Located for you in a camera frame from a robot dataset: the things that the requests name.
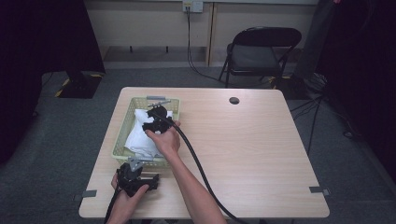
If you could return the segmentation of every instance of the light wood tabletop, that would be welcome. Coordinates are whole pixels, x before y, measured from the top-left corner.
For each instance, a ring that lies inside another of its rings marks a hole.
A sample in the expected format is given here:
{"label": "light wood tabletop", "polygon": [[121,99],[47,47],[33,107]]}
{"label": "light wood tabletop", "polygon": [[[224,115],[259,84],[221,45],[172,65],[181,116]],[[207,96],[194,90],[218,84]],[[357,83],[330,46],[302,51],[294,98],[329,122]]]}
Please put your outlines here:
{"label": "light wood tabletop", "polygon": [[[82,217],[105,217],[113,196],[112,176],[120,164],[111,157],[133,97],[161,95],[180,100],[181,130],[189,138],[208,181],[222,204],[241,218],[326,217],[318,181],[281,91],[242,89],[124,88],[108,125],[84,198]],[[237,97],[238,105],[229,102]],[[179,155],[204,184],[182,143]],[[190,218],[172,172],[156,170],[160,185],[148,191],[134,218]]]}

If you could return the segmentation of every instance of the chair backrest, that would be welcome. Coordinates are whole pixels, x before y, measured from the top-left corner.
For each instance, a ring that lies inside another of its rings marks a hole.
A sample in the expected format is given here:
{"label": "chair backrest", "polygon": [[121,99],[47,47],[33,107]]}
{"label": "chair backrest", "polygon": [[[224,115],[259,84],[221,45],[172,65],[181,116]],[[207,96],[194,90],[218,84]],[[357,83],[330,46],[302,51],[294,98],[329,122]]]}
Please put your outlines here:
{"label": "chair backrest", "polygon": [[301,33],[287,27],[257,26],[248,28],[233,39],[233,45],[256,47],[291,47],[300,43]]}

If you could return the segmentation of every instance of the white cloth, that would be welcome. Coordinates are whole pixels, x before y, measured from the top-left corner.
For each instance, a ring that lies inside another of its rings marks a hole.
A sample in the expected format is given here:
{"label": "white cloth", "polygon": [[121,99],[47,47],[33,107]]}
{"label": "white cloth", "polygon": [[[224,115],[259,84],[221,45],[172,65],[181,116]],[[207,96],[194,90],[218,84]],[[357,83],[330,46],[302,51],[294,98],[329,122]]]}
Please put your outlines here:
{"label": "white cloth", "polygon": [[[168,111],[166,117],[172,117],[173,112]],[[147,110],[136,109],[134,111],[134,128],[128,135],[125,146],[136,154],[136,157],[149,157],[155,156],[163,157],[160,151],[155,147],[154,142],[143,131],[143,123],[151,123],[154,118],[149,118]]]}

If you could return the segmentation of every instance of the black curtain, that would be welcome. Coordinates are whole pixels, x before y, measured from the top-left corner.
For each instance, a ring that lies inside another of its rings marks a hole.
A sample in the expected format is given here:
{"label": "black curtain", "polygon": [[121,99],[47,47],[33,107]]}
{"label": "black curtain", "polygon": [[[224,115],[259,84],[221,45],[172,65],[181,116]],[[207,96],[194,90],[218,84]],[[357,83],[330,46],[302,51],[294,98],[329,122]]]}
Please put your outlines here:
{"label": "black curtain", "polygon": [[317,70],[396,181],[394,8],[394,1],[342,1]]}
{"label": "black curtain", "polygon": [[41,76],[66,70],[105,72],[84,2],[1,0],[0,162],[32,118]]}

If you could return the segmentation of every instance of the person's arm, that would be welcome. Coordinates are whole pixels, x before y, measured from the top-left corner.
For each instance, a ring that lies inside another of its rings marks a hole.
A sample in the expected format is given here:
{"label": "person's arm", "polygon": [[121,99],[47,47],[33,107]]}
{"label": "person's arm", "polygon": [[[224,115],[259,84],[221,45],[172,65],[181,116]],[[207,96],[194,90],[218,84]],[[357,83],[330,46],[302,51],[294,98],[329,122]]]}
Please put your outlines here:
{"label": "person's arm", "polygon": [[[117,186],[117,174],[114,174],[111,186]],[[110,217],[106,224],[124,224],[132,218],[132,214],[137,204],[149,189],[149,185],[144,185],[136,192],[134,197],[129,197],[125,190],[120,191],[117,200],[114,202]]]}
{"label": "person's arm", "polygon": [[180,139],[175,128],[172,127],[162,134],[146,131],[146,135],[154,141],[169,162],[192,221],[196,224],[226,223],[213,197],[178,156]]}

